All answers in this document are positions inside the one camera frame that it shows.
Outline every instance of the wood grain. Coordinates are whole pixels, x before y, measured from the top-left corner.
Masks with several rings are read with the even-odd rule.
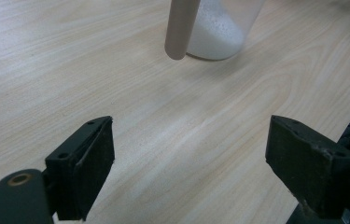
[[[87,223],[285,223],[271,114],[337,140],[350,121],[350,1],[267,0],[244,51],[176,62],[170,1],[0,1],[0,179],[111,115],[117,159]]]

